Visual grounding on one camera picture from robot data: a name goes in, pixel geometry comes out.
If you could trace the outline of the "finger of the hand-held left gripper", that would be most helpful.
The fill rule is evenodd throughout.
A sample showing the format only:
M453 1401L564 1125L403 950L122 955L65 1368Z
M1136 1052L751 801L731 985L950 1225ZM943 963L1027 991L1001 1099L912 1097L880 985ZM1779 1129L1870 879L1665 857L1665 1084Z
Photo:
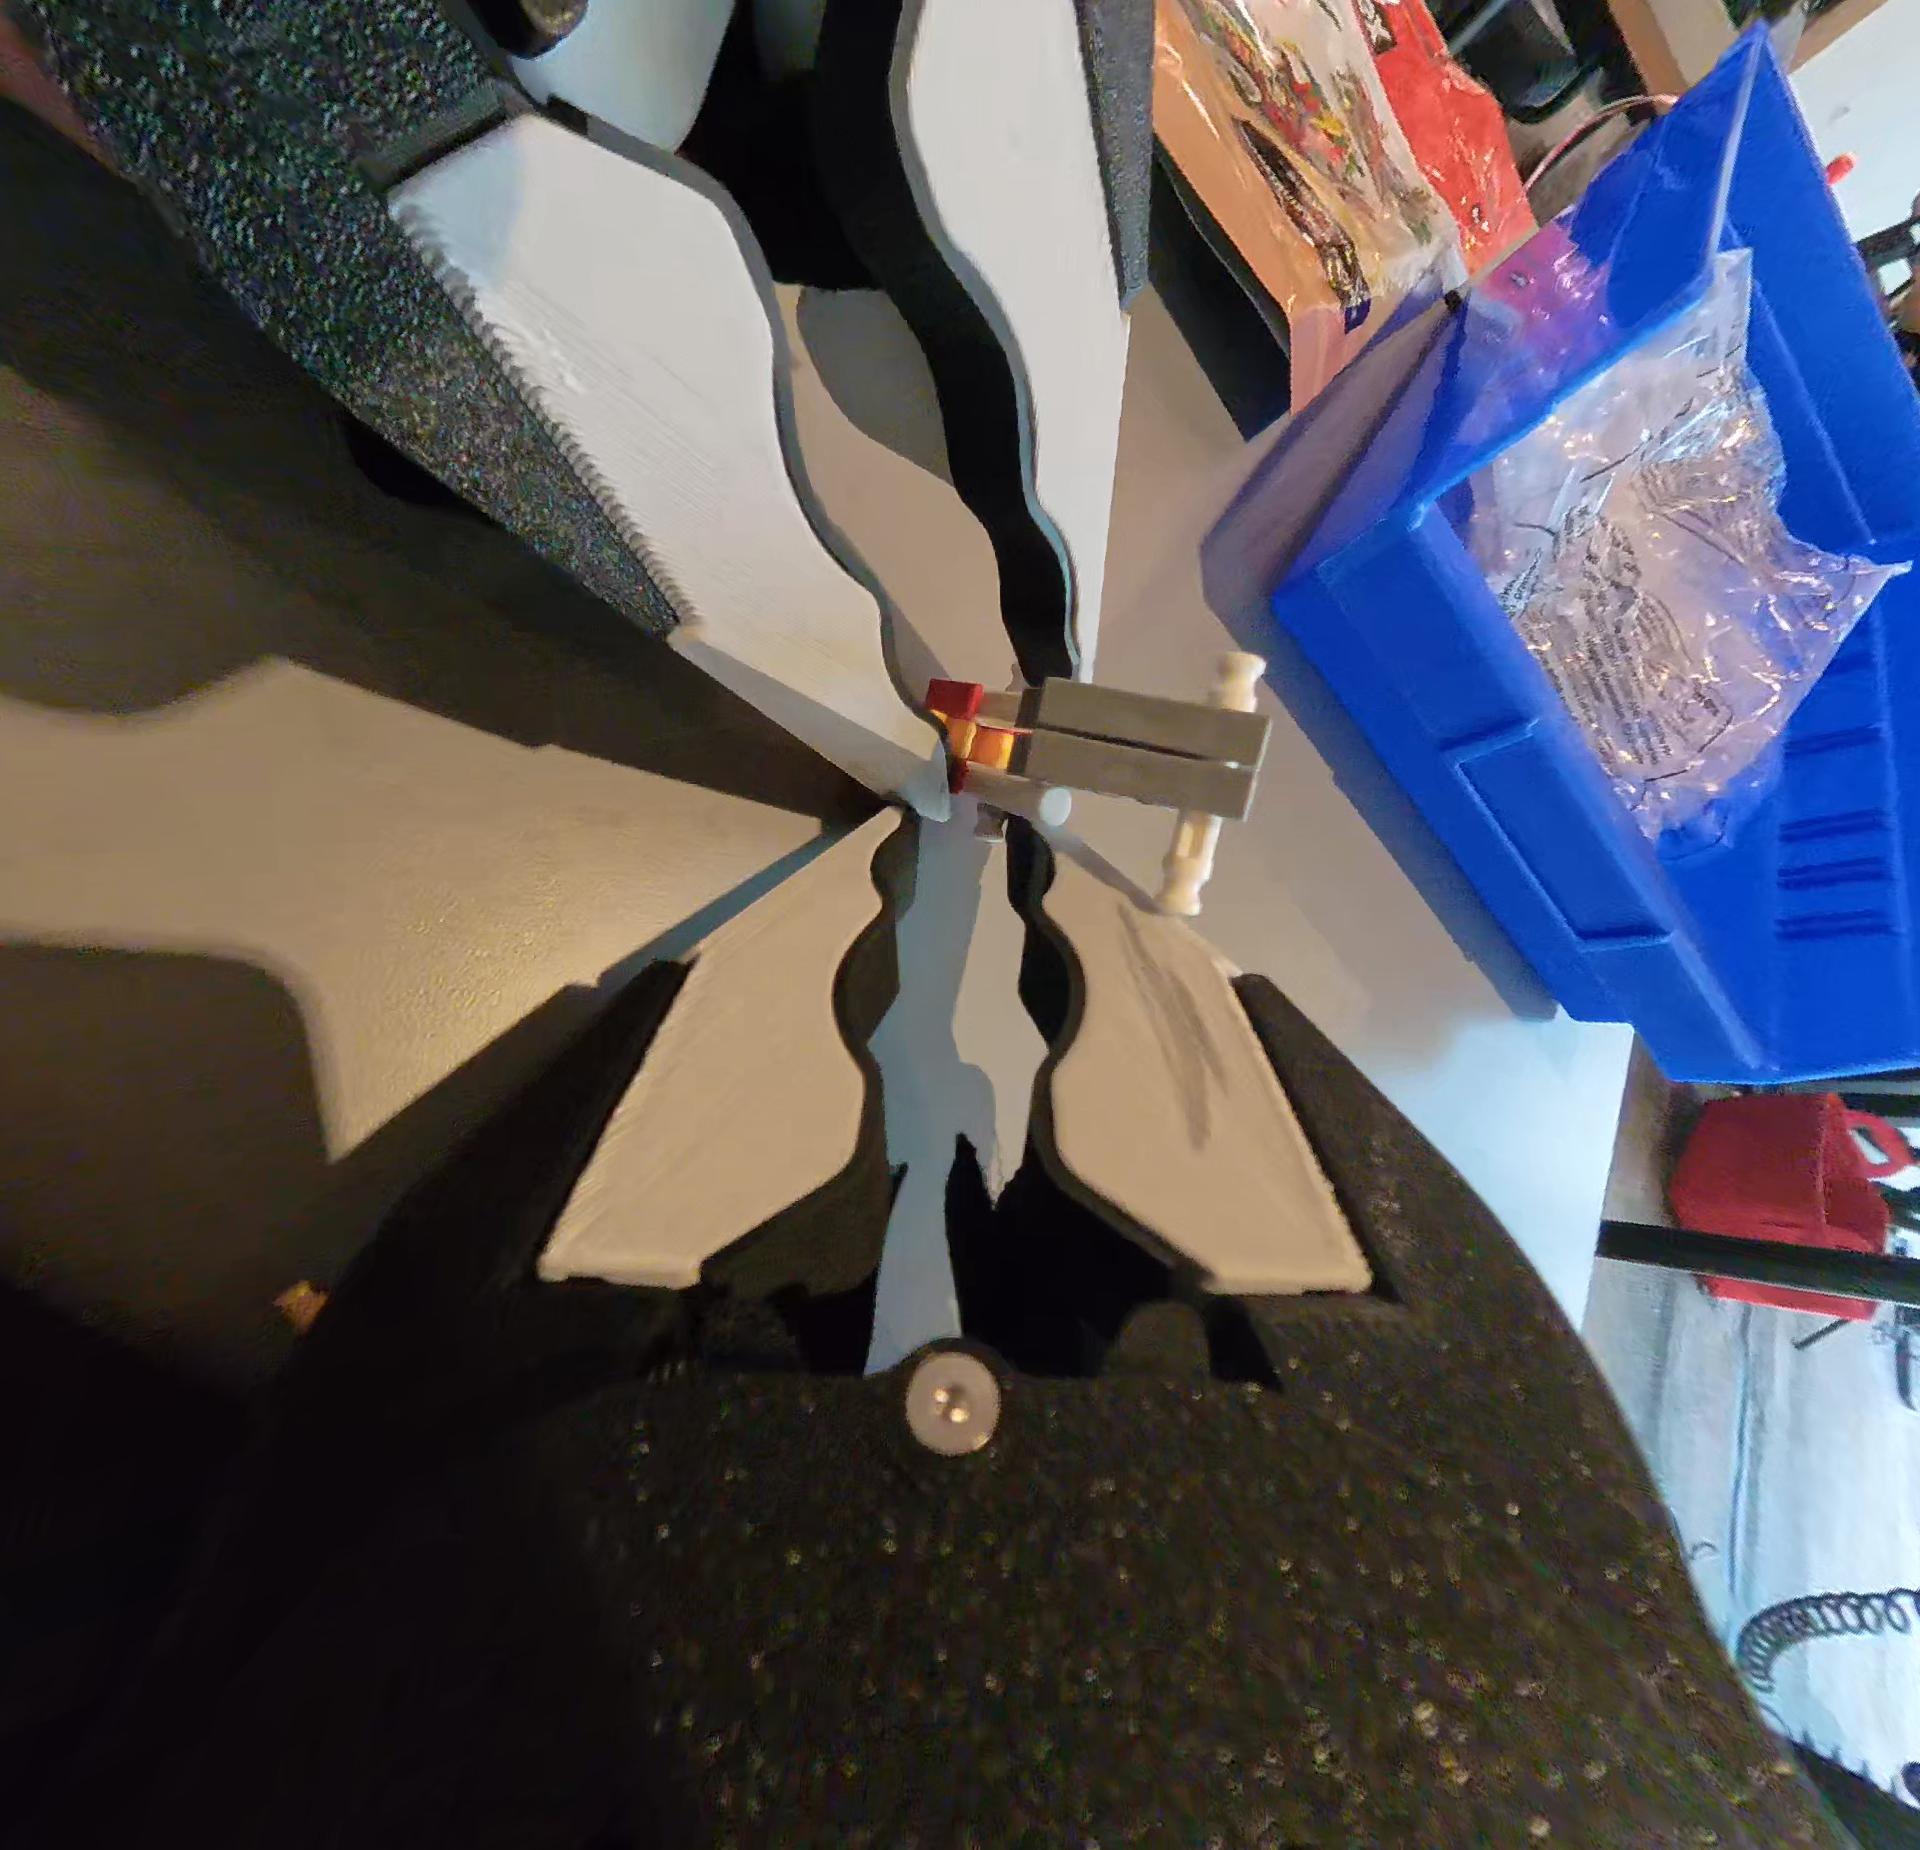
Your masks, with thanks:
M660 591L672 649L944 822L943 736L805 478L773 284L731 199L633 137L510 115L411 169L389 213Z
M1129 349L1080 0L839 0L839 219L923 349L1026 681L1092 669Z

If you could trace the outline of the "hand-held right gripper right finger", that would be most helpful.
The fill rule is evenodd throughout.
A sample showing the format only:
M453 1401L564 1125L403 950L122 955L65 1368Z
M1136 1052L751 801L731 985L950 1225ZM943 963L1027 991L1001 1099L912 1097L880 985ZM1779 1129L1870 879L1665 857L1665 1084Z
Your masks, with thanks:
M1068 836L1012 825L1027 1143L1061 1191L1202 1290L1357 1294L1371 1261L1234 991L1234 965Z

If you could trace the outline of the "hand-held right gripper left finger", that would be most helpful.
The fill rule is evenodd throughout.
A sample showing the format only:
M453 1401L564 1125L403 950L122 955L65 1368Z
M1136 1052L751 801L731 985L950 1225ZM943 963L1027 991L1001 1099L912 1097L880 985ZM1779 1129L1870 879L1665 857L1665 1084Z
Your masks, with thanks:
M696 946L545 1238L543 1282L696 1287L851 1165L868 1074L834 991L903 828L900 808L875 811Z

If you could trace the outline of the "grey toy connector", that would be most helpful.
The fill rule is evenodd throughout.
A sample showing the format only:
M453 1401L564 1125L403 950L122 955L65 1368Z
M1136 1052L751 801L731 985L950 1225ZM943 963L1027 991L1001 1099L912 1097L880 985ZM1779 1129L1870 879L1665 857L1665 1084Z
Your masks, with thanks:
M1012 773L1041 789L1240 822L1265 741L1260 711L1050 675L1019 696Z

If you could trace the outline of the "orange toy package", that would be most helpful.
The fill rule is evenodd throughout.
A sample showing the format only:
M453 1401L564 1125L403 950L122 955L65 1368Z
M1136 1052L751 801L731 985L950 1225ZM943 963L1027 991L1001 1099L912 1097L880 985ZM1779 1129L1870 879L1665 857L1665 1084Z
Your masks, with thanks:
M1153 123L1278 305L1297 393L1537 226L1499 104L1427 0L1155 0Z

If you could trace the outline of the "blue plastic bin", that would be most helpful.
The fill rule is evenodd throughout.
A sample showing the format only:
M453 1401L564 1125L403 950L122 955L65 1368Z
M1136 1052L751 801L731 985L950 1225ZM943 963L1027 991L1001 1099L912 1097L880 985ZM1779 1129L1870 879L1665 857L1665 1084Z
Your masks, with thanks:
M1753 822L1661 854L1470 563L1462 491L1646 352L1717 253L1751 256L1787 530L1896 573ZM1472 281L1270 607L1575 1019L1680 1078L1862 1076L1917 1048L1915 543L1915 387L1756 31Z

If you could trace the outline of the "clear bag of parts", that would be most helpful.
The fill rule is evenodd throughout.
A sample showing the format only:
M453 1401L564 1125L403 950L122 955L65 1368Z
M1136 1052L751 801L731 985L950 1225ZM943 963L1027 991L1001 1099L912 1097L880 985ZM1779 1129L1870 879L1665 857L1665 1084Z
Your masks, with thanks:
M1722 842L1883 587L1909 570L1805 542L1748 360L1753 256L1713 276L1466 487L1468 551L1634 825Z

